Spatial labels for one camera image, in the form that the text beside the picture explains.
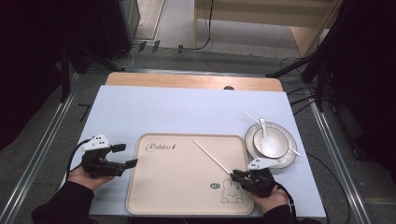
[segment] white tabletop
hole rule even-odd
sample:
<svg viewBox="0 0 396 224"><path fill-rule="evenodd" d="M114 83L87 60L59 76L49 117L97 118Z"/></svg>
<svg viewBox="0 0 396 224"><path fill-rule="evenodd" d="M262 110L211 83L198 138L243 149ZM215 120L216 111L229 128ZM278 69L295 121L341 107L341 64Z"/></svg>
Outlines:
<svg viewBox="0 0 396 224"><path fill-rule="evenodd" d="M245 138L254 121L244 112L279 124L292 134L302 157L272 173L293 197L298 217L325 217L285 92L102 86L80 141L104 133L111 145L127 145L125 151L110 152L107 159L125 162L134 158L137 141L145 133L235 134ZM78 151L72 167L80 163L82 155ZM95 191L91 215L133 215L126 208L131 173L127 170ZM262 213L256 207L249 216Z"/></svg>

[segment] table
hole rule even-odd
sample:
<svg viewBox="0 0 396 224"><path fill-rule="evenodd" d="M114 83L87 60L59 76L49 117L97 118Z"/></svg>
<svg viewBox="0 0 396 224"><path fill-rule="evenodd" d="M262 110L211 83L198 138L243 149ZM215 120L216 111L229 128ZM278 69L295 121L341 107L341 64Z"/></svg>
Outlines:
<svg viewBox="0 0 396 224"><path fill-rule="evenodd" d="M215 0L212 20L290 26L304 57L316 47L324 29L330 28L342 0ZM197 19L209 19L211 0L195 0L193 43Z"/></svg>
<svg viewBox="0 0 396 224"><path fill-rule="evenodd" d="M232 86L235 91L224 91L224 86ZM260 91L247 91L249 88ZM127 145L124 152L108 154L108 160L127 161L144 133L210 132L243 137L252 120L239 111L242 106L253 116L264 113L269 121L294 136L302 157L292 168L274 170L273 174L294 195L298 216L325 217L286 93L281 90L280 82L271 78L112 73L98 92L80 141L104 133L110 144ZM262 104L247 99L260 99ZM80 162L82 154L78 151L72 167ZM125 207L131 173L126 171L96 190L91 215L133 216ZM260 217L262 213L256 207L248 216Z"/></svg>

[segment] floor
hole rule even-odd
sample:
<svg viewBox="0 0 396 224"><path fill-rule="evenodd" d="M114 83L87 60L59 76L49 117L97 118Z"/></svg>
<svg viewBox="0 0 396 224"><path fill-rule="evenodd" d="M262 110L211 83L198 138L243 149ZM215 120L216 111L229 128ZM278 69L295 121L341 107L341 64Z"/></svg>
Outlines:
<svg viewBox="0 0 396 224"><path fill-rule="evenodd" d="M125 71L182 71L185 73L197 71L200 73L219 73L227 76L263 77L264 74L277 71L280 67L291 64L300 57L293 42L290 29L281 26L260 26L213 21L211 30L211 44L208 49L201 51L185 51L177 54L177 46L192 47L191 12L192 0L166 0L163 5L157 32L151 30L149 35L141 35L141 39L148 41L144 51L134 49L131 55L117 60L124 64ZM205 21L200 21L199 44L205 42L207 30ZM152 42L161 41L157 52L152 52ZM68 148L73 148L84 127L83 115L86 108L81 105L92 104L98 88L106 82L109 71L101 64L90 61L87 74L74 76L72 87L75 87L74 98L69 105L60 105L61 90L51 95L43 107L35 114L19 138L10 146L0 150L0 207L3 210L11 197L11 192L20 184L25 170L36 150L45 149L44 159L38 164L39 169L31 182L25 183L27 191L22 193L22 202L16 204L16 211L11 215L12 223L31 223L30 213L39 204L45 203L55 192L63 179L66 159L70 154ZM285 91L298 88L315 90L314 83L305 86L300 81L299 72L293 71L280 80ZM304 90L291 93L290 101L295 102L305 97ZM292 107L294 112L308 104L302 101ZM65 109L61 115L62 122L53 125L51 120L57 111ZM348 199L351 195L344 195L346 186L338 185L337 179L345 178L334 165L331 149L323 138L323 130L318 125L315 107L308 106L296 116L296 123L303 139L304 147L310 157L310 165L317 181L318 190L326 207L330 223L391 223L396 218L396 188L389 173L373 161L357 161L342 124L331 108L325 104L321 114L331 130L335 146L340 152L347 173L359 193L365 211L348 210ZM46 136L49 126L54 126L56 134L50 136L50 141L43 146L40 142ZM361 222L360 216L368 216L371 221ZM94 217L101 223L127 223L127 217ZM162 220L164 223L174 220ZM147 220L135 220L135 223L147 223Z"/></svg>

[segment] plate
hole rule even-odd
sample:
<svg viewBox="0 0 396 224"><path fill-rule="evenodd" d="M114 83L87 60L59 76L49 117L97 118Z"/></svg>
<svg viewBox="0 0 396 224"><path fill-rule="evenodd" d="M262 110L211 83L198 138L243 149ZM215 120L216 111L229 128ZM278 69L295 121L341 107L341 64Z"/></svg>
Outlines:
<svg viewBox="0 0 396 224"><path fill-rule="evenodd" d="M268 133L268 141L271 144L271 148L262 149L262 128L257 130L253 136L253 146L262 155L270 159L279 159L286 155L288 152L289 142L285 134L279 129L273 127L266 127Z"/></svg>
<svg viewBox="0 0 396 224"><path fill-rule="evenodd" d="M297 144L293 138L293 136L282 126L272 123L272 122L265 122L266 127L275 127L278 130L280 130L288 139L289 142L289 147L298 151L297 150ZM260 157L265 157L262 155L254 146L253 146L253 138L254 138L254 133L257 132L259 129L261 129L262 126L260 124L254 124L247 130L247 134L245 136L245 144L247 146L247 151L250 154L251 157L254 159L260 158ZM290 166L294 160L296 159L297 155L292 151L288 150L286 155L283 157L279 158L278 160L280 161L280 164L275 165L270 167L271 169L282 169Z"/></svg>

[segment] person's left hand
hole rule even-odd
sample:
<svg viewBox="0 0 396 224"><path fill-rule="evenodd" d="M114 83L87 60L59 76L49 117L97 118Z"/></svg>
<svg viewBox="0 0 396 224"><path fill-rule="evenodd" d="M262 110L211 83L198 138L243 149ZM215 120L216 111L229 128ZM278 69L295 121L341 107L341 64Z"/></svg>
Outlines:
<svg viewBox="0 0 396 224"><path fill-rule="evenodd" d="M75 182L88 189L95 190L112 179L114 179L114 176L98 176L92 178L89 174L85 173L82 166L79 166L77 169L70 172L67 181Z"/></svg>

